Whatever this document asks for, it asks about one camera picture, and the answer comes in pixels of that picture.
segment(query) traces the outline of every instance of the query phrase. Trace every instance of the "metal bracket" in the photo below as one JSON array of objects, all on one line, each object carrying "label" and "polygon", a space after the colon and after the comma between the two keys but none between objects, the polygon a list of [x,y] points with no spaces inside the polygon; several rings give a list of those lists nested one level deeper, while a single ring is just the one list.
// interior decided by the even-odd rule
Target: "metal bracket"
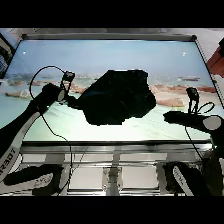
[{"label": "metal bracket", "polygon": [[122,167],[103,168],[102,189],[106,196],[120,196],[122,188]]}]

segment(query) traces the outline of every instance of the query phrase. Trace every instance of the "sky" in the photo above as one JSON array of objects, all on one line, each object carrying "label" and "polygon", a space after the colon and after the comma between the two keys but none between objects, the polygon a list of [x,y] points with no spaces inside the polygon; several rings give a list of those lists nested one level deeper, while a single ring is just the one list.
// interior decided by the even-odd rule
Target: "sky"
[{"label": "sky", "polygon": [[[161,76],[209,75],[194,42],[144,40],[25,40],[7,74],[35,74],[47,65],[83,75],[128,69]],[[54,68],[41,73],[61,76]]]}]

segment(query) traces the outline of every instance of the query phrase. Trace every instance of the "logo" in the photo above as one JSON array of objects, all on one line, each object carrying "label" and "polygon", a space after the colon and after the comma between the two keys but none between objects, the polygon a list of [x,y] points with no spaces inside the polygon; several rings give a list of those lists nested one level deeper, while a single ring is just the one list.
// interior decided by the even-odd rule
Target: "logo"
[{"label": "logo", "polygon": [[11,152],[8,154],[7,158],[3,162],[3,164],[0,166],[0,175],[4,172],[4,170],[7,168],[9,165],[10,161],[12,160],[13,156],[15,155],[15,151],[12,148]]}]

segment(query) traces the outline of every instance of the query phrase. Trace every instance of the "beach image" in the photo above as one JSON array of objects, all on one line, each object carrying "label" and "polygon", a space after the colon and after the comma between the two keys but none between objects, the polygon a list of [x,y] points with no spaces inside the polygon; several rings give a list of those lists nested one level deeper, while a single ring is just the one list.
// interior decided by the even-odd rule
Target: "beach image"
[{"label": "beach image", "polygon": [[[197,88],[199,106],[213,102],[206,115],[224,117],[224,110],[194,42],[143,40],[26,40],[21,41],[5,78],[0,80],[0,128],[28,106],[28,91],[34,74],[42,67],[55,65],[76,74],[70,95],[79,98],[108,70],[141,69],[148,73],[148,86],[156,107],[142,118],[130,118],[122,125],[90,125],[80,110],[55,102],[44,114],[52,130],[69,141],[188,140],[183,126],[168,124],[163,114],[170,110],[188,111],[188,87]],[[55,68],[42,70],[32,92],[37,96],[44,85],[59,86],[63,73]],[[191,128],[194,140],[209,135]],[[24,141],[64,141],[54,136],[39,118]]]}]

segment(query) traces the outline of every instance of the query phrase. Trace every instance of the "screen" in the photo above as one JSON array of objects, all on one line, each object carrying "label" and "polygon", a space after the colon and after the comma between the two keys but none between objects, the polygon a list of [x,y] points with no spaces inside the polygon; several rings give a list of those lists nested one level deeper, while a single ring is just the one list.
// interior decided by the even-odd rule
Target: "screen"
[{"label": "screen", "polygon": [[[208,114],[224,115],[194,42],[24,40],[1,80],[0,128],[26,109],[31,100],[29,82],[40,68],[48,65],[76,74],[70,95],[77,98],[107,70],[141,69],[148,73],[148,85],[157,101],[156,107],[142,118],[130,118],[122,125],[105,126],[90,125],[82,111],[55,102],[44,114],[45,119],[56,134],[70,141],[188,140],[184,127],[166,123],[163,114],[170,110],[187,112],[189,98],[186,88],[189,86],[198,89],[199,105],[215,103],[215,108]],[[34,96],[47,83],[59,85],[62,75],[55,68],[41,71],[32,86]],[[188,130],[194,140],[209,139],[208,134]],[[24,140],[64,141],[48,130],[42,118],[36,120]]]}]

